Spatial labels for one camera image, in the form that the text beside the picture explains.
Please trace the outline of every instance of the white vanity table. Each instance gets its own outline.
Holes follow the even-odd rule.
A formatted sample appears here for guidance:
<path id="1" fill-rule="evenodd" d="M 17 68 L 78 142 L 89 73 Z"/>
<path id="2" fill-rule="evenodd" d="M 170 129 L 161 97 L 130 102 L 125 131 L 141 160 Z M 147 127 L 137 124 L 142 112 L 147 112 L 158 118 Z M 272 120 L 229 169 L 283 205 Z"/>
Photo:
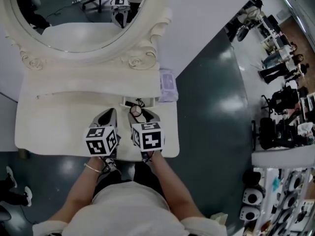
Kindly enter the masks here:
<path id="1" fill-rule="evenodd" d="M 84 130 L 95 116 L 115 108 L 118 134 L 122 138 L 117 159 L 141 160 L 140 150 L 131 140 L 129 109 L 122 107 L 121 102 L 123 96 L 154 98 L 161 95 L 157 38 L 171 22 L 171 12 L 164 8 L 165 2 L 145 0 L 132 22 L 121 30 L 115 31 L 112 27 L 110 34 L 117 35 L 109 40 L 104 38 L 105 42 L 91 37 L 94 32 L 102 34 L 102 28 L 96 27 L 96 30 L 95 25 L 87 24 L 86 27 L 93 28 L 86 34 L 89 37 L 84 41 L 78 36 L 71 41 L 77 43 L 71 46 L 71 42 L 65 40 L 67 27 L 47 28 L 47 32 L 55 35 L 49 42 L 49 34 L 40 35 L 30 27 L 16 0 L 1 0 L 1 21 L 13 44 L 19 46 L 28 70 L 17 109 L 16 146 L 42 155 L 87 156 Z M 63 29 L 60 34 L 57 28 Z M 165 131 L 163 156 L 177 156 L 176 102 L 156 103 L 150 110 L 159 115 Z"/>

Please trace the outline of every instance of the reflected person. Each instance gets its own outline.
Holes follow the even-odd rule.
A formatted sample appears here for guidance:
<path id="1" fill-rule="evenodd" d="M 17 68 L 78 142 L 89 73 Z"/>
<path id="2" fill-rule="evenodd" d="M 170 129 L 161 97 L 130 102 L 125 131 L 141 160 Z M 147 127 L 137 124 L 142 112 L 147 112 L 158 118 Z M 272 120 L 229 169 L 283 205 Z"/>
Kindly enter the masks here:
<path id="1" fill-rule="evenodd" d="M 23 17 L 29 24 L 41 29 L 50 27 L 50 24 L 43 16 L 34 13 L 35 6 L 32 0 L 17 0 L 17 2 Z"/>

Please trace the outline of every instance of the wrist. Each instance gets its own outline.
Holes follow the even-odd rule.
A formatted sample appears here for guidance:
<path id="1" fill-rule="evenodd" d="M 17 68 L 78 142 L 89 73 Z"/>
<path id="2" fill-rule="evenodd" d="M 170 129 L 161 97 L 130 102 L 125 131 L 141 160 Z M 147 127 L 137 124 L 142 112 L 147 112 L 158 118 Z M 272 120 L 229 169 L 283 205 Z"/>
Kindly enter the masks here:
<path id="1" fill-rule="evenodd" d="M 104 162 L 99 157 L 91 157 L 87 162 L 87 165 L 98 171 L 101 171 L 104 168 Z"/>
<path id="2" fill-rule="evenodd" d="M 154 160 L 156 160 L 158 158 L 161 158 L 161 157 L 163 157 L 161 151 L 160 150 L 159 151 L 155 151 L 154 154 L 151 157 L 151 160 L 154 161 Z"/>

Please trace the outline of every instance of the shoe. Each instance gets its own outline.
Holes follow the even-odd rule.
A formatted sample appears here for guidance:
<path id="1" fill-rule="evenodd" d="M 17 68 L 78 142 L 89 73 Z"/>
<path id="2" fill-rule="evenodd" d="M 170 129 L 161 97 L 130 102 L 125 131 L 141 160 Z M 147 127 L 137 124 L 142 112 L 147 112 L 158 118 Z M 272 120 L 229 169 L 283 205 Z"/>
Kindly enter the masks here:
<path id="1" fill-rule="evenodd" d="M 260 74 L 260 71 L 258 71 L 258 74 L 259 74 L 260 78 L 261 78 L 262 80 L 264 80 L 264 77 L 262 77 L 262 75 Z"/>
<path id="2" fill-rule="evenodd" d="M 109 169 L 110 172 L 113 172 L 113 171 L 117 170 L 116 163 L 115 163 L 115 161 L 113 159 L 107 158 L 105 160 L 105 163 L 106 163 L 107 168 Z"/>
<path id="3" fill-rule="evenodd" d="M 28 200 L 28 206 L 30 207 L 32 205 L 33 193 L 28 186 L 25 186 L 24 188 L 24 195 L 26 196 Z"/>
<path id="4" fill-rule="evenodd" d="M 12 182 L 14 183 L 14 188 L 18 187 L 18 183 L 16 182 L 13 176 L 13 171 L 9 166 L 6 167 L 6 172 L 8 173 L 8 176 L 11 178 Z"/>

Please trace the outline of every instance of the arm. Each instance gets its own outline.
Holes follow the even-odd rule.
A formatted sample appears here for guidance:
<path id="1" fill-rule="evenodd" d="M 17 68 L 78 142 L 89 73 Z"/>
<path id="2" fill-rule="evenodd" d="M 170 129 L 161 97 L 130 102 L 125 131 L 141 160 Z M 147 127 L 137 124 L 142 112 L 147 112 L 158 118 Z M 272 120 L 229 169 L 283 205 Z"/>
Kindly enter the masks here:
<path id="1" fill-rule="evenodd" d="M 290 59 L 291 59 L 291 57 L 287 57 L 286 59 L 282 60 L 281 63 L 287 63 L 290 61 Z"/>
<path id="2" fill-rule="evenodd" d="M 87 164 L 99 171 L 104 167 L 103 161 L 98 157 L 92 157 Z M 49 220 L 69 223 L 80 209 L 90 205 L 98 175 L 99 173 L 85 167 L 71 188 L 63 207 Z"/>
<path id="3" fill-rule="evenodd" d="M 166 201 L 178 220 L 181 221 L 189 217 L 204 217 L 192 200 L 186 186 L 167 164 L 160 152 L 155 152 L 152 156 L 152 165 Z"/>

